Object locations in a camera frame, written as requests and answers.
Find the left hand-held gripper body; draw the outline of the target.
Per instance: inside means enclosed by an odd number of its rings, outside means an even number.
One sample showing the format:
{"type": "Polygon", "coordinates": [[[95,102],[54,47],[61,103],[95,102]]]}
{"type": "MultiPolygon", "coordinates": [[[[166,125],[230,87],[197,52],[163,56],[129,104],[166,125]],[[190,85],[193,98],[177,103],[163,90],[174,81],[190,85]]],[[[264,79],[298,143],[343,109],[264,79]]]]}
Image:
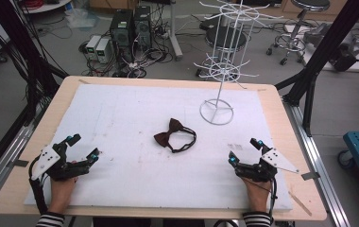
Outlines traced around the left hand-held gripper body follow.
{"type": "Polygon", "coordinates": [[[29,179],[39,180],[46,173],[55,181],[63,181],[87,174],[91,167],[87,160],[74,164],[66,161],[67,147],[66,142],[46,146],[39,155],[38,163],[29,179]]]}

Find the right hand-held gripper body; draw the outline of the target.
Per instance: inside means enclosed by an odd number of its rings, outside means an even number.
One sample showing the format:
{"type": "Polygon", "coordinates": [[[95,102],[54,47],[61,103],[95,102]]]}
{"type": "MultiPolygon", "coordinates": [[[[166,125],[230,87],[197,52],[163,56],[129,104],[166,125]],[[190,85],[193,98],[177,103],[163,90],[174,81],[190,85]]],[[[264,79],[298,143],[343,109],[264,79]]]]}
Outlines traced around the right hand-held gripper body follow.
{"type": "Polygon", "coordinates": [[[234,162],[234,171],[238,177],[248,178],[257,183],[273,180],[278,169],[299,173],[299,170],[275,148],[263,154],[258,164],[234,162]]]}

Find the white foam mat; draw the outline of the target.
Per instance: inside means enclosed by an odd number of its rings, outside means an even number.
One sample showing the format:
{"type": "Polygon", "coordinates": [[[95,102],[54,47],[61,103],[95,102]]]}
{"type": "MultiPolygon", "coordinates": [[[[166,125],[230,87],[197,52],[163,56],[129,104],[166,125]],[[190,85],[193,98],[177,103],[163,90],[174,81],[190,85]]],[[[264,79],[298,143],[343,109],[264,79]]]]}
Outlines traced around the white foam mat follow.
{"type": "Polygon", "coordinates": [[[232,151],[244,163],[261,153],[250,139],[273,144],[260,94],[225,90],[234,108],[231,123],[205,121],[199,107],[217,89],[80,85],[54,135],[58,143],[78,133],[68,160],[82,160],[94,148],[98,161],[80,177],[72,205],[241,209],[248,208],[242,181],[228,162],[232,151]],[[154,135],[168,130],[171,118],[197,134],[180,153],[161,147],[154,135]]]}

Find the thin wooden stick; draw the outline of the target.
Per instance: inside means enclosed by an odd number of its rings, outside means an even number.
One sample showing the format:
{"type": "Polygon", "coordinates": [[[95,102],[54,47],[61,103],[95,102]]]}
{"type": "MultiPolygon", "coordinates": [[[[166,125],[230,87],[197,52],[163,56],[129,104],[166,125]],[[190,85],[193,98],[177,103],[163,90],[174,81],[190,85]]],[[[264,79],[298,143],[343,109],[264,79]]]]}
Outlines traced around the thin wooden stick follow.
{"type": "Polygon", "coordinates": [[[288,194],[290,195],[290,197],[295,201],[295,203],[308,215],[308,216],[312,216],[312,212],[308,209],[308,207],[296,196],[294,195],[291,191],[288,191],[288,194]]]}

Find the dark red bow tie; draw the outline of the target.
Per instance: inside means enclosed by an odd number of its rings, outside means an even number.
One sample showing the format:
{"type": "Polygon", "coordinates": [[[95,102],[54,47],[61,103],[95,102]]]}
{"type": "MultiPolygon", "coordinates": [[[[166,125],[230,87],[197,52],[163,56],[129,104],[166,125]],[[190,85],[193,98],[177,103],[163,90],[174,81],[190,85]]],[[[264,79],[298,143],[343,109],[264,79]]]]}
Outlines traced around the dark red bow tie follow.
{"type": "Polygon", "coordinates": [[[197,134],[195,131],[183,126],[178,119],[171,118],[168,124],[168,130],[154,135],[155,141],[163,148],[169,148],[172,153],[180,153],[191,148],[197,141],[197,134]],[[180,146],[177,143],[172,146],[172,142],[180,137],[188,136],[190,141],[180,146]]]}

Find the white power supply box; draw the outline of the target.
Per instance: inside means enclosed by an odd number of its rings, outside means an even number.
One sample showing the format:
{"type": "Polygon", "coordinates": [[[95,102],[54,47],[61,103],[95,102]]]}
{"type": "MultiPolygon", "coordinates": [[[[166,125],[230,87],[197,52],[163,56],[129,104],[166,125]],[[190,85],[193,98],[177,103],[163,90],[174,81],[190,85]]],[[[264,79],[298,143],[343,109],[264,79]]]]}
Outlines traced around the white power supply box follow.
{"type": "Polygon", "coordinates": [[[90,41],[85,46],[86,53],[87,53],[87,59],[90,61],[96,61],[97,60],[97,54],[96,54],[96,48],[98,46],[98,43],[101,39],[100,35],[93,35],[90,41]]]}
{"type": "Polygon", "coordinates": [[[96,48],[96,55],[100,63],[108,63],[111,58],[111,46],[108,38],[102,38],[96,48]]]}

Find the low black round stool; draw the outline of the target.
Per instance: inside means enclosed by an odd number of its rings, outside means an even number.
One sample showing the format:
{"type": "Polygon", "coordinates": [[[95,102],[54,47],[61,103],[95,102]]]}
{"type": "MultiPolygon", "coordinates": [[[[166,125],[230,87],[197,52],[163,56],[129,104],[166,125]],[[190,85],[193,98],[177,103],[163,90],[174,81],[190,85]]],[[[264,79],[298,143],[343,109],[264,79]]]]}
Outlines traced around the low black round stool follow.
{"type": "Polygon", "coordinates": [[[205,42],[215,50],[234,53],[245,47],[247,38],[246,35],[238,29],[220,26],[207,30],[205,42]]]}

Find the chrome stool with black seat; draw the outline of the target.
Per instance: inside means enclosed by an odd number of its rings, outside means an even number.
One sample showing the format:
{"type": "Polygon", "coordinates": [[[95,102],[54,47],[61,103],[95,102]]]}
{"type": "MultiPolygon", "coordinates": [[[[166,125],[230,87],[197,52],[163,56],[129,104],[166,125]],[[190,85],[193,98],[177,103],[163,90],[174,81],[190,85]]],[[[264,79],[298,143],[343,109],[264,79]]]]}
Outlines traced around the chrome stool with black seat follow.
{"type": "Polygon", "coordinates": [[[286,51],[285,56],[281,59],[280,65],[286,65],[291,53],[298,55],[297,62],[302,63],[305,54],[306,43],[298,36],[300,27],[308,11],[325,11],[330,7],[330,0],[290,0],[291,3],[301,9],[298,15],[298,21],[293,30],[289,33],[278,35],[274,43],[266,50],[266,55],[270,56],[274,48],[281,48],[286,51]]]}

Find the large black computer tower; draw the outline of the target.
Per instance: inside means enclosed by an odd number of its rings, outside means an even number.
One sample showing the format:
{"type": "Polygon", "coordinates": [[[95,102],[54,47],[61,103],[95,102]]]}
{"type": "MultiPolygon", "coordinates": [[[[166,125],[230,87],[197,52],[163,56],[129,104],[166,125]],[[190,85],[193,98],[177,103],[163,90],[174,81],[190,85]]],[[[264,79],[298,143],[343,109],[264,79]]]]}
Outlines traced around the large black computer tower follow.
{"type": "Polygon", "coordinates": [[[131,47],[134,40],[134,23],[131,9],[118,9],[113,14],[110,33],[115,50],[127,62],[133,62],[131,47]]]}

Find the black device on platform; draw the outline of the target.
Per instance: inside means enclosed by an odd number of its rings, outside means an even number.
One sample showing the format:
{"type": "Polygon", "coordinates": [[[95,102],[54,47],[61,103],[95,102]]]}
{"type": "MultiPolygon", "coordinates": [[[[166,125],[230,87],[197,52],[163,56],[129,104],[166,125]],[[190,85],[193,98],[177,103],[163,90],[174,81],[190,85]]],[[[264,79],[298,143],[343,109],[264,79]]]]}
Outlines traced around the black device on platform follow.
{"type": "Polygon", "coordinates": [[[349,33],[332,53],[329,63],[336,71],[345,72],[358,62],[358,54],[359,38],[349,33]]]}

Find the white floor platform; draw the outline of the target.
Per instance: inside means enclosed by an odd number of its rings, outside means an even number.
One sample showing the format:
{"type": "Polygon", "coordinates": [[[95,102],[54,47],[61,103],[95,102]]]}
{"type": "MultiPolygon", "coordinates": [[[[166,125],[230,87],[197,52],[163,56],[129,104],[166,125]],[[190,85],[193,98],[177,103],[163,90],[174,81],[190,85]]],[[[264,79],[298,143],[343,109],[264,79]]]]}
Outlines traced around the white floor platform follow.
{"type": "MultiPolygon", "coordinates": [[[[305,63],[307,63],[311,59],[313,53],[316,51],[316,48],[323,40],[330,26],[331,26],[330,24],[323,23],[320,26],[316,28],[308,29],[303,33],[302,40],[306,43],[306,49],[304,55],[305,63]]],[[[358,62],[356,62],[351,68],[349,68],[347,70],[348,72],[359,72],[359,54],[356,56],[356,58],[358,59],[358,62]]],[[[327,61],[323,69],[327,71],[338,72],[331,66],[329,61],[327,61]]]]}

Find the small black computer tower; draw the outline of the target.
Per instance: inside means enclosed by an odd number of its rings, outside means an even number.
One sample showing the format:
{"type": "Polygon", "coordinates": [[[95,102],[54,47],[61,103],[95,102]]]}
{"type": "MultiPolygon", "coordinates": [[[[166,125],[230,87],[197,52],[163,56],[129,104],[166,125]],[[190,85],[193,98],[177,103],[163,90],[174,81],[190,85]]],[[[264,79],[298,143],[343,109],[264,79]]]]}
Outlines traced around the small black computer tower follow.
{"type": "Polygon", "coordinates": [[[134,11],[136,40],[140,50],[147,50],[152,45],[150,6],[138,6],[134,11]]]}

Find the round white table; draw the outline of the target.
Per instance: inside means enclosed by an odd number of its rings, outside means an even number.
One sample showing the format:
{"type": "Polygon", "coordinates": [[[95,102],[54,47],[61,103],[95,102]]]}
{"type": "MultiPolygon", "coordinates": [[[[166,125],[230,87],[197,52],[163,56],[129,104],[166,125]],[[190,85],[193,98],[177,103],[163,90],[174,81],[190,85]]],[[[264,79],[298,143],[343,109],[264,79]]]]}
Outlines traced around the round white table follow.
{"type": "Polygon", "coordinates": [[[22,10],[24,11],[25,14],[41,13],[54,9],[59,9],[61,7],[65,7],[66,5],[70,5],[71,3],[72,0],[59,0],[58,3],[53,3],[53,4],[43,3],[41,6],[33,7],[33,8],[22,6],[22,10]]]}

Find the grey metal stand leg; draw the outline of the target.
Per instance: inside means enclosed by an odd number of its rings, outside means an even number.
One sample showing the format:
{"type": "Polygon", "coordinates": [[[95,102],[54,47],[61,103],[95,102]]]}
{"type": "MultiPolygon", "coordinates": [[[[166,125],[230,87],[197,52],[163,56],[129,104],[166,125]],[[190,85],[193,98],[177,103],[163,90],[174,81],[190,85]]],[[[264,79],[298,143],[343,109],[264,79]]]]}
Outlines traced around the grey metal stand leg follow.
{"type": "Polygon", "coordinates": [[[183,53],[180,48],[179,41],[176,36],[176,0],[169,0],[170,2],[170,30],[168,32],[170,43],[174,51],[174,60],[180,61],[183,58],[183,53]]]}

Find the aluminium side rail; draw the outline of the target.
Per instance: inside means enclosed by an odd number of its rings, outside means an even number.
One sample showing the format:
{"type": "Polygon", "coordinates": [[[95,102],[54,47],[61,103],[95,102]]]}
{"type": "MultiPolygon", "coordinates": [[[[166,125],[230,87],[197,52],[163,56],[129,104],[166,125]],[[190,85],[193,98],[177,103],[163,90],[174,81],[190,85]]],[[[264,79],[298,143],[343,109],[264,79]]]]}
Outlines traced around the aluminium side rail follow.
{"type": "Polygon", "coordinates": [[[19,157],[40,123],[45,108],[38,106],[32,118],[27,117],[27,112],[28,106],[25,106],[0,141],[0,187],[14,168],[12,163],[20,160],[19,157]]]}
{"type": "Polygon", "coordinates": [[[314,174],[320,197],[324,200],[326,213],[330,216],[335,227],[350,227],[350,222],[333,187],[330,175],[322,162],[315,140],[308,135],[302,126],[303,114],[299,107],[283,103],[294,132],[300,140],[302,152],[307,160],[310,172],[314,174]]]}

